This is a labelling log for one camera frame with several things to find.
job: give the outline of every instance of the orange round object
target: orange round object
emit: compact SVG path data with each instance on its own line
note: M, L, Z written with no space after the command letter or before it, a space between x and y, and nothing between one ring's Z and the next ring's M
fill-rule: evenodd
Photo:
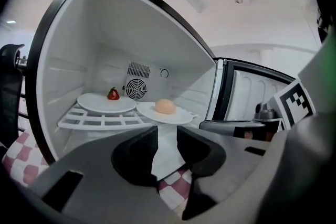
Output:
M168 99L160 99L155 103L155 109L162 114L171 115L176 112L176 105Z

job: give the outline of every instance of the mini fridge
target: mini fridge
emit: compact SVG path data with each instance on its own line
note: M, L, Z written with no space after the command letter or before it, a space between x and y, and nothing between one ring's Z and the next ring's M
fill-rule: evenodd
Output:
M29 53L27 109L50 164L88 141L158 125L152 174L159 180L184 164L176 125L153 122L136 110L92 113L77 97L115 87L136 102L170 99L192 113L188 126L198 127L204 120L251 120L258 103L292 81L265 67L215 58L162 0L54 0Z

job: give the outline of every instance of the checkered tablecloth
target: checkered tablecloth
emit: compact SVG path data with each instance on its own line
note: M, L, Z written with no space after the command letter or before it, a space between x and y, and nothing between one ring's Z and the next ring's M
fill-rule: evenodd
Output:
M11 179L25 187L48 168L31 132L22 133L10 146L2 163ZM181 167L170 176L160 180L160 197L174 210L188 198L191 185L190 170Z

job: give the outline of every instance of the black chair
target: black chair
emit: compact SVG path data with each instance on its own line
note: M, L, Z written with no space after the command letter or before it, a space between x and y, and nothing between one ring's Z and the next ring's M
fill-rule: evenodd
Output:
M24 44L7 44L0 49L0 142L7 148L18 138L18 110L22 72L17 68L19 49Z

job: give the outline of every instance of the air vent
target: air vent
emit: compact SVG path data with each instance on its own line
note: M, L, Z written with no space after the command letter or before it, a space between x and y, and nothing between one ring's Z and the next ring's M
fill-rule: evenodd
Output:
M141 79L132 79L127 83L125 91L128 97L138 100L146 94L147 86Z
M149 77L150 68L136 62L131 62L128 66L127 74L141 78Z

